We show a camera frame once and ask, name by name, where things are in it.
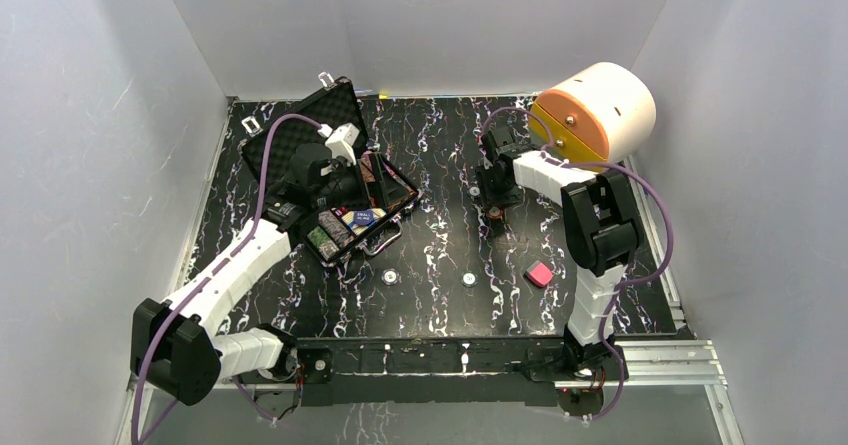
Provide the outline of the black poker chip case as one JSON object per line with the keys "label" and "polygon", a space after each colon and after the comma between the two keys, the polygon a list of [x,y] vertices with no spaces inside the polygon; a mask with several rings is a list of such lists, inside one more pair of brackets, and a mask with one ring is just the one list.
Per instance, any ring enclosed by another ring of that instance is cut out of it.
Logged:
{"label": "black poker chip case", "polygon": [[334,267],[354,252],[375,257],[398,239],[420,191],[369,138],[352,82],[320,79],[280,124],[245,117],[239,150],[264,190],[263,219]]}

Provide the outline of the blue small blind button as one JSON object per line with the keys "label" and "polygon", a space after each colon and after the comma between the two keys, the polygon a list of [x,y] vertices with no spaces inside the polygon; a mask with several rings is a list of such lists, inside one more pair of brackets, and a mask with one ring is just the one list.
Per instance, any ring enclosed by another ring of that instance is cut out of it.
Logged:
{"label": "blue small blind button", "polygon": [[374,221],[375,215],[370,209],[353,212],[353,223],[357,226],[369,226]]}

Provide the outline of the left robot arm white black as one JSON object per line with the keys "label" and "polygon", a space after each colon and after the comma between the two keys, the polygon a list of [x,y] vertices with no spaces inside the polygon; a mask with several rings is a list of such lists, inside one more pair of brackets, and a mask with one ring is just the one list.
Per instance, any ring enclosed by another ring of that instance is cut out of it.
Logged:
{"label": "left robot arm white black", "polygon": [[387,187],[395,177],[380,153],[361,158],[351,149],[300,146],[279,184],[260,169],[258,210],[232,242],[189,284],[161,301],[146,299],[132,319],[131,370],[139,386],[152,384],[176,401],[195,405],[225,379],[257,372],[287,381],[300,369],[296,338],[272,324],[222,335],[231,309],[271,268],[307,243],[317,251],[322,216],[343,235],[328,235],[330,258],[370,238],[389,220]]}

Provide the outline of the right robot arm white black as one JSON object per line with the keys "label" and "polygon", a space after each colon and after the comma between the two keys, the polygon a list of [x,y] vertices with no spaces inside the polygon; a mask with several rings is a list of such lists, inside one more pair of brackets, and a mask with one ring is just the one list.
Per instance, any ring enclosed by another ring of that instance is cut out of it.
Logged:
{"label": "right robot arm white black", "polygon": [[483,133],[475,170],[485,208],[505,209],[529,189],[560,205],[567,251],[576,265],[574,306],[555,364],[590,378],[610,356],[617,287],[643,241],[629,179],[618,169],[590,171],[520,144],[510,130]]}

